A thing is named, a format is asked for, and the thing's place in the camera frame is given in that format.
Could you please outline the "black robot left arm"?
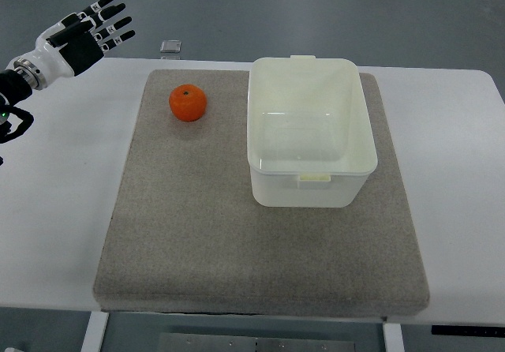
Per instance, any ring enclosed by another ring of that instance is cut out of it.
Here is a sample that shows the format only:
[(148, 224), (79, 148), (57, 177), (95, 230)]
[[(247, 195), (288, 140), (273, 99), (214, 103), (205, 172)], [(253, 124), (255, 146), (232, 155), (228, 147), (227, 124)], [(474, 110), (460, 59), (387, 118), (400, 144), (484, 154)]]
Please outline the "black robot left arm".
[(12, 69), (1, 71), (1, 144), (24, 135), (34, 117), (17, 104), (26, 100), (34, 90), (46, 87), (45, 77), (26, 58), (18, 58)]

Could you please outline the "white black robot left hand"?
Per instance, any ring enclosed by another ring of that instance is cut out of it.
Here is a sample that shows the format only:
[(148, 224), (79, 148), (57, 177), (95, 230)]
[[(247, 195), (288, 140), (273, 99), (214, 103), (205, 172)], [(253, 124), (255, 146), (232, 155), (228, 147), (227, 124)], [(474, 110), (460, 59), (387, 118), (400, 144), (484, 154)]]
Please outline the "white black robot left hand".
[(125, 26), (131, 17), (118, 18), (125, 4), (98, 0), (50, 26), (37, 38), (36, 46), (46, 54), (44, 62), (56, 64), (59, 77), (75, 77), (88, 70), (106, 53), (133, 38)]

